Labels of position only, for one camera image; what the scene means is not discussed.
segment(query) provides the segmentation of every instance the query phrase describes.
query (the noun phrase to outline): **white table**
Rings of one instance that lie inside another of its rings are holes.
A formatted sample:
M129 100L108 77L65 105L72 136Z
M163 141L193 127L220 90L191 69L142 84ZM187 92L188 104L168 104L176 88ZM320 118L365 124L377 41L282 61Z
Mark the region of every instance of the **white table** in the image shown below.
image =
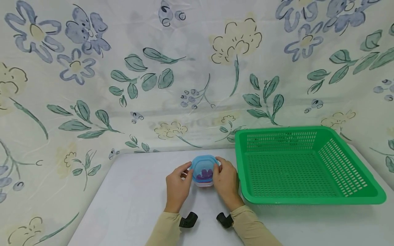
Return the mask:
M387 194L383 205L255 206L267 228L289 246L392 246L394 245L394 192L357 152ZM166 201L165 177L197 155L222 156L236 163L234 149L196 150L119 156L69 246L143 246ZM179 245L242 245L233 229L216 221L228 211L215 190L193 185L181 215L190 211L199 218L191 229L182 229Z

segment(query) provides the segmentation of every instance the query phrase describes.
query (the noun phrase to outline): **plastic container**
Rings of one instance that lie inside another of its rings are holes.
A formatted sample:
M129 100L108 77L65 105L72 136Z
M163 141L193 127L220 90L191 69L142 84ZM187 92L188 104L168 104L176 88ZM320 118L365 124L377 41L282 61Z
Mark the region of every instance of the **plastic container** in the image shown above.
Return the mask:
M235 135L242 194L254 204L380 204L386 194L325 126L246 129Z
M198 187L212 186L214 176L214 164L218 162L212 155L199 155L191 162L193 181Z

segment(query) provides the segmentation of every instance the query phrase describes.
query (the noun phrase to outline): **sleeve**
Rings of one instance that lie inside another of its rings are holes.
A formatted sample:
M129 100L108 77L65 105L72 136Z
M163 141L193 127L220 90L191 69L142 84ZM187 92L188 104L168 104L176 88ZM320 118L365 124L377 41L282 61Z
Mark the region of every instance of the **sleeve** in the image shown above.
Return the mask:
M233 227L245 246L282 246L246 205L232 211Z
M179 240L179 214L163 212L145 246L175 246Z

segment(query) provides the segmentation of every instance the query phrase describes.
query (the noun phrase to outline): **fabric backdrop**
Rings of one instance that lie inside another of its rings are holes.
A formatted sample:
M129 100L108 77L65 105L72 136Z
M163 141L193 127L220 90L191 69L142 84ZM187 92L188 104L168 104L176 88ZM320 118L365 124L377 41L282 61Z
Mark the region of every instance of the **fabric backdrop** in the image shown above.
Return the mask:
M67 245L119 154L229 148L245 128L331 127L394 188L393 9L2 0L0 245Z

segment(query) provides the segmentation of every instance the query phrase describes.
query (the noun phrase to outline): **finger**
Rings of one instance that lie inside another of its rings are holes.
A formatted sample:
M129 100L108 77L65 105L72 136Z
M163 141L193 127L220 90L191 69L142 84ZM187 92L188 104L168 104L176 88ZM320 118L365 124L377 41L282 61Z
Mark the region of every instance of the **finger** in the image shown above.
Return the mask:
M183 164L182 166L179 166L179 167L175 168L173 173L178 175L178 176L180 176L189 167L191 167L191 161L189 161L188 163Z
M220 173L220 167L217 165L217 163L214 164L214 178L217 177Z
M193 169L191 169L190 171L189 171L189 173L188 173L188 175L186 176L186 178L185 178L185 182L188 184L188 186L190 186L191 185L191 181L193 180L192 178L193 178Z
M224 158L222 158L220 156L217 156L216 159L218 161L220 161L220 164L225 165L225 166L228 165L228 161L226 161L226 159L224 159Z

